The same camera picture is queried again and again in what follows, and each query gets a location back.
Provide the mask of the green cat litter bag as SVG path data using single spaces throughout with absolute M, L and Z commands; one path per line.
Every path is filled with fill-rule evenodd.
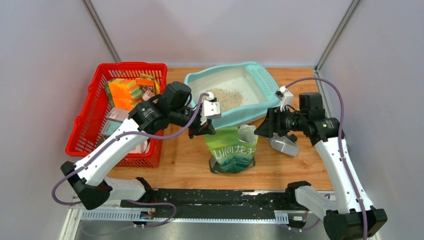
M 209 169 L 213 174 L 238 174 L 256 165 L 255 153 L 259 136 L 255 125 L 227 126 L 205 135 L 211 153 Z

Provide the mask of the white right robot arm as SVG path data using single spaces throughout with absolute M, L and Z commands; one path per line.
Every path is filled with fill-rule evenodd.
M 373 237 L 387 222 L 384 209 L 376 208 L 367 196 L 350 160 L 342 123 L 327 117 L 322 96 L 317 92 L 299 96 L 300 109 L 293 109 L 293 94 L 278 90 L 281 103 L 267 110 L 266 117 L 255 130 L 266 137 L 275 150 L 295 157 L 300 148 L 295 132 L 309 138 L 311 145 L 322 159 L 335 195 L 332 201 L 307 181 L 287 185 L 285 203 L 293 209 L 305 207 L 313 212 L 324 225 L 331 240 L 362 240 Z

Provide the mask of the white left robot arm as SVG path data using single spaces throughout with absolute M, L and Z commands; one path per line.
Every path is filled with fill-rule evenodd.
M 78 196 L 78 204 L 86 210 L 94 210 L 108 201 L 134 201 L 140 207 L 148 207 L 153 194 L 148 185 L 138 177 L 133 180 L 108 177 L 108 173 L 135 147 L 147 140 L 172 139 L 185 130 L 192 139 L 195 136 L 214 135 L 212 119 L 220 118 L 221 106 L 212 92 L 202 93 L 195 109 L 188 107 L 192 98 L 191 88 L 178 81 L 168 84 L 163 93 L 138 103 L 102 144 L 72 163 L 61 166 L 64 178 L 52 189 L 52 198 L 65 205 L 56 196 L 57 188 L 68 181 Z

